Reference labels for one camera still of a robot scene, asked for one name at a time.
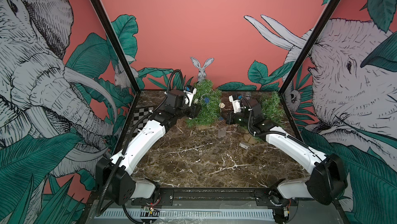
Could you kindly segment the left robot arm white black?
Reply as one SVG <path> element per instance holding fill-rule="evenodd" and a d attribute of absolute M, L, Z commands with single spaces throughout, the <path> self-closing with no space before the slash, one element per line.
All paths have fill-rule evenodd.
<path fill-rule="evenodd" d="M 132 129 L 138 130 L 143 120 L 147 121 L 145 126 L 133 139 L 124 140 L 118 153 L 97 163 L 96 187 L 101 192 L 95 213 L 97 217 L 113 203 L 124 206 L 131 199 L 143 199 L 152 210 L 161 201 L 158 184 L 149 179 L 133 178 L 132 174 L 143 156 L 179 119 L 193 119 L 201 110 L 201 106 L 193 102 L 196 88 L 185 84 L 181 90 L 171 88 L 174 76 L 183 78 L 180 70 L 174 70 L 170 74 L 163 101 L 139 119 Z"/>

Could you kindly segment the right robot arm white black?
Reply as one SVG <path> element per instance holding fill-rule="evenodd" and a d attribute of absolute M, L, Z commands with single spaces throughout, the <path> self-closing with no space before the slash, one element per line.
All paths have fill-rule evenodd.
<path fill-rule="evenodd" d="M 280 180 L 273 185 L 269 191 L 273 205 L 285 205 L 295 198 L 314 199 L 329 205 L 347 189 L 347 175 L 338 155 L 320 152 L 265 119 L 261 104 L 255 98 L 234 94 L 229 96 L 229 101 L 233 109 L 223 115 L 227 124 L 244 126 L 250 135 L 277 147 L 309 173 L 308 177 Z"/>

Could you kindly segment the rattan ball string light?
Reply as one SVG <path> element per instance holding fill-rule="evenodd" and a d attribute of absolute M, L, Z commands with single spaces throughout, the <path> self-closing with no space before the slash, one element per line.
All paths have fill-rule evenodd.
<path fill-rule="evenodd" d="M 205 104 L 209 104 L 209 103 L 210 103 L 210 99 L 209 99 L 208 97 L 204 97 L 204 98 L 200 98 L 200 99 L 195 99 L 195 100 L 193 101 L 194 104 L 198 104 L 199 102 L 204 102 Z M 220 109 L 223 109 L 223 108 L 225 108 L 225 104 L 222 103 L 222 102 L 220 102 L 220 103 L 218 104 L 218 107 L 219 107 Z"/>

